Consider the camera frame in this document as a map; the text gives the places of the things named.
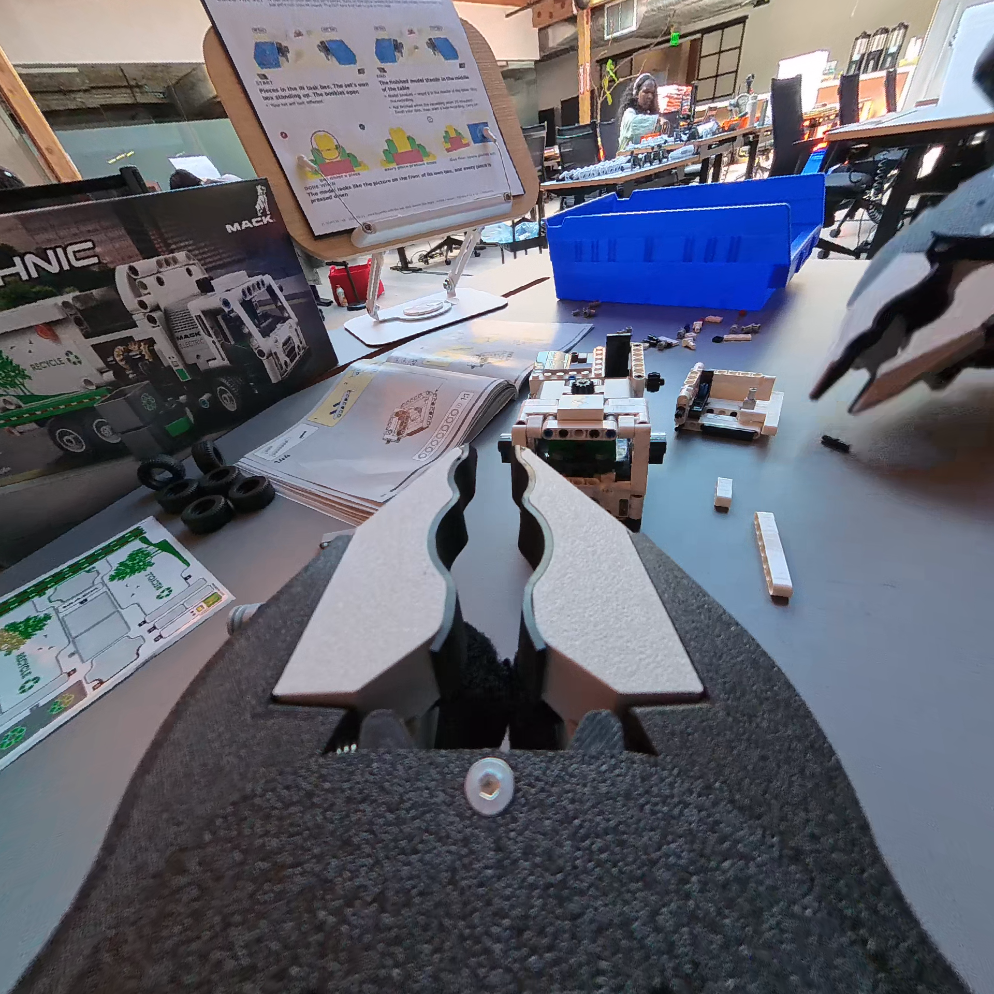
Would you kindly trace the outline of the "green white sticker sheet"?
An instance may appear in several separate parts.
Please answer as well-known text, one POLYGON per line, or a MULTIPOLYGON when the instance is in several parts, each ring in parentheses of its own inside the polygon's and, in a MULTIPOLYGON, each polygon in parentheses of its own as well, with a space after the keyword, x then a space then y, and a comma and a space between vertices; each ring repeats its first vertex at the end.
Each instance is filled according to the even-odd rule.
POLYGON ((230 603, 149 517, 1 603, 1 766, 230 603))

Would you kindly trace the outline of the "scattered small lego pieces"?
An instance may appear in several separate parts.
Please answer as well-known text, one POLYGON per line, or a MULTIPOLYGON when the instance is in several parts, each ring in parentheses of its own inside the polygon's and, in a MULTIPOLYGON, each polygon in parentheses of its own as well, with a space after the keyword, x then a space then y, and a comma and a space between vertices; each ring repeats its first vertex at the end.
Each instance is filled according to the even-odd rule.
POLYGON ((665 351, 668 349, 683 347, 691 351, 696 350, 698 338, 711 328, 719 330, 713 337, 716 344, 731 342, 748 342, 758 334, 762 326, 758 322, 747 324, 733 323, 723 328, 724 317, 720 315, 707 315, 702 319, 689 322, 680 327, 672 335, 648 334, 642 344, 650 350, 665 351))

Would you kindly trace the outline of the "blue plastic bin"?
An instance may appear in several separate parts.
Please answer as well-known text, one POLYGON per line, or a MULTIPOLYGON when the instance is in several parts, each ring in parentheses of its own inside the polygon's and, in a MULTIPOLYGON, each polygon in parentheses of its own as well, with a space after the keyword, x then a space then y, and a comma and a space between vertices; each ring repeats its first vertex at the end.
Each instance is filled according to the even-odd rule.
POLYGON ((821 173, 638 189, 548 221, 554 290, 564 300, 762 309, 814 250, 821 173))

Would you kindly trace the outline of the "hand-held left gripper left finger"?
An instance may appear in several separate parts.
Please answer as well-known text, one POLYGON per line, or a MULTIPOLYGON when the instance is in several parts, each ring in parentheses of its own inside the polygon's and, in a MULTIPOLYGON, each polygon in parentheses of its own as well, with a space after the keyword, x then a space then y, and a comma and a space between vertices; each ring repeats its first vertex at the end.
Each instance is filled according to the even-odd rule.
POLYGON ((354 530, 272 690, 281 706, 391 712, 422 748, 454 743, 478 667, 451 566, 467 543, 477 454, 465 444, 354 530))

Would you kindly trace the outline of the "open lego instruction booklet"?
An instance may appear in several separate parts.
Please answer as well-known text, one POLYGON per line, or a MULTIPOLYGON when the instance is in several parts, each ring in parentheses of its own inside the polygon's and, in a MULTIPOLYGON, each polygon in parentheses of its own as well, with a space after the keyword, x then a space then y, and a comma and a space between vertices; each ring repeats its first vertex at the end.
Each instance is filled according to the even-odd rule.
POLYGON ((357 361, 292 428, 242 457, 280 495, 359 525, 514 402, 587 323, 475 319, 357 361))

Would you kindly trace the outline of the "pile of black rubber tyres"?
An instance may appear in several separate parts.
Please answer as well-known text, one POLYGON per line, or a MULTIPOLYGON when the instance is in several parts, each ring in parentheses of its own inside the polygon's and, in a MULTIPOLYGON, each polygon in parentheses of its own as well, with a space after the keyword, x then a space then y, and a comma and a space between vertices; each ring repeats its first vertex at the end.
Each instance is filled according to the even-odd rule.
POLYGON ((264 475, 245 475, 228 464, 214 441, 196 441, 191 448, 201 475, 192 478, 172 456, 158 454, 139 462, 139 483, 153 491, 160 508, 179 516, 197 535, 217 532, 237 515, 267 508, 276 492, 264 475))

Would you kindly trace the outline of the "long work table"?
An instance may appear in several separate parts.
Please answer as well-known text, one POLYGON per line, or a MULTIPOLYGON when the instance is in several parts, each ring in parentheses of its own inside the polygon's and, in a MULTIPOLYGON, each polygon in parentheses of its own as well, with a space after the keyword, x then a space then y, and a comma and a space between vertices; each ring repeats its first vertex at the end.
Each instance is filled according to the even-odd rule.
POLYGON ((748 154, 745 178, 752 178, 756 157, 772 146, 770 125, 752 125, 686 144, 643 143, 612 159, 566 170, 557 180, 540 185, 544 196, 572 198, 581 203, 600 191, 615 191, 622 197, 635 189, 668 187, 697 182, 717 183, 723 169, 735 161, 740 150, 748 154))

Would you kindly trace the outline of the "printed task instruction sheet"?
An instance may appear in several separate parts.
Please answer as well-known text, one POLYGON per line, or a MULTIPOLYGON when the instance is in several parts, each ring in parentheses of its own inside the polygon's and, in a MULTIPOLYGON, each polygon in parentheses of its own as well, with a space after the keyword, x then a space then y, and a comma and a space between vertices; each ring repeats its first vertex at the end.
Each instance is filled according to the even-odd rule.
POLYGON ((523 194, 451 2, 204 7, 314 235, 523 194))

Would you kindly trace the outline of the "long white lego beam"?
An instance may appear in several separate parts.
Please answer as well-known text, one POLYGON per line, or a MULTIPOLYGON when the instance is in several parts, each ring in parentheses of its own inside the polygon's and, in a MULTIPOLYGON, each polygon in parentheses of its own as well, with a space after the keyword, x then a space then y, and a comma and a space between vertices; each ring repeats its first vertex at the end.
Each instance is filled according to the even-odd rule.
POLYGON ((753 525, 767 592, 772 598, 788 600, 793 593, 793 584, 776 517, 770 512, 755 512, 753 525))

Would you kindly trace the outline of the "dark lego set box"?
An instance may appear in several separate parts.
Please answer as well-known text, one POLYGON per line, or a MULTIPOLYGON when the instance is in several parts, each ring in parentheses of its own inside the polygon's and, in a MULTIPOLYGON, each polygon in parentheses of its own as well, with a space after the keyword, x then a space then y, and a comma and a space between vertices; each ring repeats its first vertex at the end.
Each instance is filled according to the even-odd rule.
POLYGON ((2 215, 2 483, 187 447, 338 359, 267 180, 2 215))

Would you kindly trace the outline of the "white lego cab subassembly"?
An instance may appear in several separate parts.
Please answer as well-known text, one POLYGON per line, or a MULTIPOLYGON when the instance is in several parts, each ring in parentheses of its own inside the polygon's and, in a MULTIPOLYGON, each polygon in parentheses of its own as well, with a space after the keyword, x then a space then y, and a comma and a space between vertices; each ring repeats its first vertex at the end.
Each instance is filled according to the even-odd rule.
POLYGON ((675 429, 736 441, 775 436, 783 402, 775 384, 764 374, 710 370, 698 363, 677 395, 675 429))

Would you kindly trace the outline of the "white green lego truck model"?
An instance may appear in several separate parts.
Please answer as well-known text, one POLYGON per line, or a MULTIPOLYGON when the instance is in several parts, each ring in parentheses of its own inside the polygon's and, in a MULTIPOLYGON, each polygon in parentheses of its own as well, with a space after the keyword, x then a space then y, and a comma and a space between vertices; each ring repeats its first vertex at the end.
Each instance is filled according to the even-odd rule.
POLYGON ((631 330, 607 335, 590 353, 541 353, 529 396, 511 432, 500 435, 502 461, 525 446, 631 531, 641 527, 648 467, 660 464, 665 433, 650 423, 644 392, 662 379, 645 371, 631 330))

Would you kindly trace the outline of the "red bag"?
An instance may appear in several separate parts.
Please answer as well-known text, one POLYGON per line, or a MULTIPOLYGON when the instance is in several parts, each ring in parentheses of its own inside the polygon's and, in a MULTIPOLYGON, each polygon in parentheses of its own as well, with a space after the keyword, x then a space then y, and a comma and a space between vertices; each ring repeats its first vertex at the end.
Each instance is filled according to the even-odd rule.
POLYGON ((328 267, 330 292, 335 305, 346 309, 363 309, 366 305, 372 260, 363 264, 328 267))

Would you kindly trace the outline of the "grey desk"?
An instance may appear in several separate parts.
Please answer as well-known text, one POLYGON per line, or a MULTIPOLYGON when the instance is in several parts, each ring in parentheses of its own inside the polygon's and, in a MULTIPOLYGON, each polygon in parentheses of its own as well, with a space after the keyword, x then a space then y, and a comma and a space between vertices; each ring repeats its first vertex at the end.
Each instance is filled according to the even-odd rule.
POLYGON ((901 152, 897 178, 868 247, 868 258, 873 258, 901 229, 913 198, 912 217, 917 217, 961 183, 991 168, 993 112, 982 109, 944 118, 938 115, 937 106, 930 106, 833 129, 825 142, 823 172, 851 159, 871 158, 887 150, 901 152))

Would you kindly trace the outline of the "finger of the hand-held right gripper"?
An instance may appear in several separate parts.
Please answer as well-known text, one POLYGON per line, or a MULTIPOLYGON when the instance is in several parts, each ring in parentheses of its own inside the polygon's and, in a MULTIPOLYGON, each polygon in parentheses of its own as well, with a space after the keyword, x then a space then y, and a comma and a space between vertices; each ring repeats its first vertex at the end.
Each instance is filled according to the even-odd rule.
MULTIPOLYGON (((811 400, 819 400, 852 369, 866 370, 869 373, 868 382, 876 366, 896 354, 915 330, 931 323, 948 308, 939 313, 928 313, 924 306, 916 304, 901 309, 900 304, 911 302, 910 294, 901 294, 888 304, 884 300, 886 295, 884 290, 866 290, 864 273, 848 300, 824 369, 811 388, 811 400)), ((946 387, 932 391, 941 391, 946 387)))
POLYGON ((940 390, 970 368, 993 368, 992 302, 957 299, 876 366, 849 412, 869 410, 917 382, 940 390))

